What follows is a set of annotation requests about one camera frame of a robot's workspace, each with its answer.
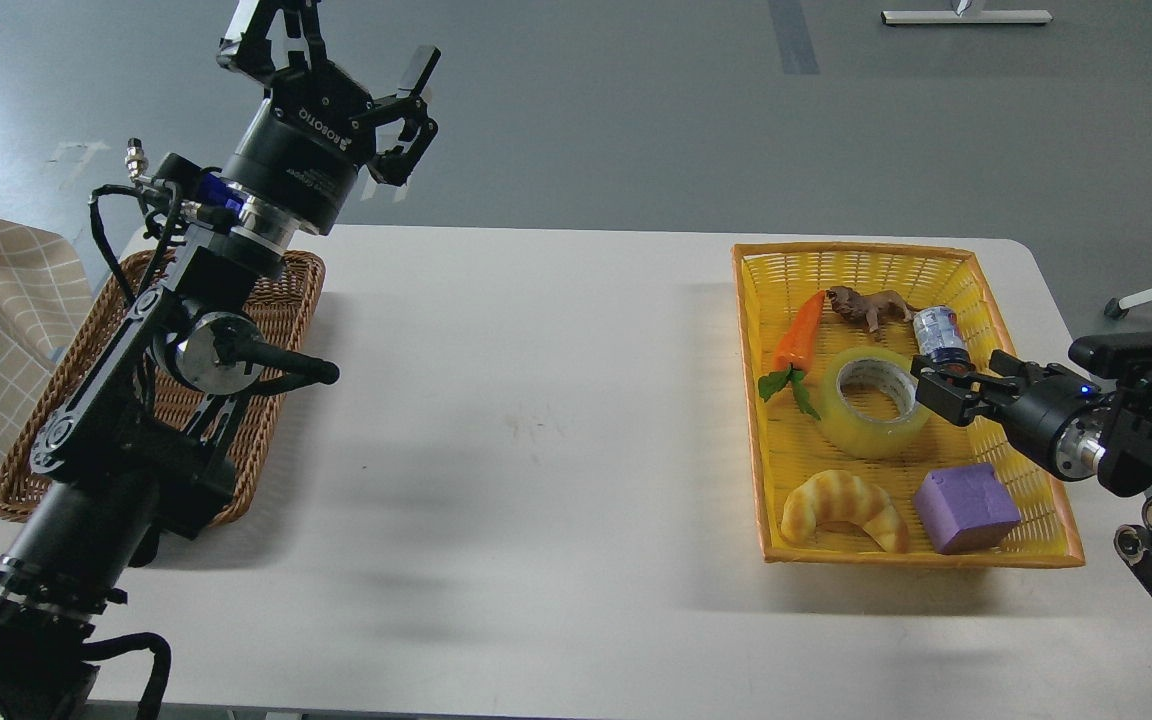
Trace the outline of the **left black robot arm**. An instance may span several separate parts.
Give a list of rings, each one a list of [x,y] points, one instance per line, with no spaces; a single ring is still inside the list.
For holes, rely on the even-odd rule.
[[[152,665],[137,715],[159,717],[168,641],[93,641],[93,619],[126,602],[120,575],[161,533],[194,539],[236,495],[228,452],[255,397],[338,382],[338,365],[266,341],[244,302],[294,233],[332,232],[362,172],[408,182],[438,132],[424,92],[440,56],[417,47],[376,97],[326,55],[314,1],[242,1],[218,65],[264,96],[227,164],[150,169],[131,138],[128,182],[91,192],[126,314],[29,448],[50,488],[0,558],[0,719],[71,719],[99,665],[138,651]]]

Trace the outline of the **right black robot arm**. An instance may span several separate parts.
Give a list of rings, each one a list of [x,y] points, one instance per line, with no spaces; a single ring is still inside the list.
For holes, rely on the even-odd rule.
[[[1142,497],[1140,523],[1119,526],[1114,547],[1152,598],[1152,332],[1087,334],[1068,355],[1069,366],[1039,365],[996,350],[987,372],[918,355],[916,401],[956,427],[995,420],[1060,480]]]

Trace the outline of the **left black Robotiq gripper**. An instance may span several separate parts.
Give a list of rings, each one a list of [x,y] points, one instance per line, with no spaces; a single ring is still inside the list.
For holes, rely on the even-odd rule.
[[[317,1],[238,1],[221,36],[217,63],[268,88],[223,165],[223,177],[296,218],[306,232],[328,234],[366,162],[379,184],[407,184],[438,132],[422,91],[442,50],[416,47],[394,94],[372,100],[332,61],[323,63]],[[271,31],[282,22],[287,68],[279,70]],[[379,151],[376,129],[402,123]]]

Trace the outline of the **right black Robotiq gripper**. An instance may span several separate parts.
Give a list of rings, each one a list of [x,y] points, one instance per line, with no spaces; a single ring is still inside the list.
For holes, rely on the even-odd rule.
[[[1064,365],[1041,366],[1001,348],[990,355],[988,369],[996,381],[980,382],[980,392],[973,372],[916,369],[916,401],[955,427],[978,416],[996,420],[1011,448],[1060,480],[1092,477],[1102,457],[1100,386]]]

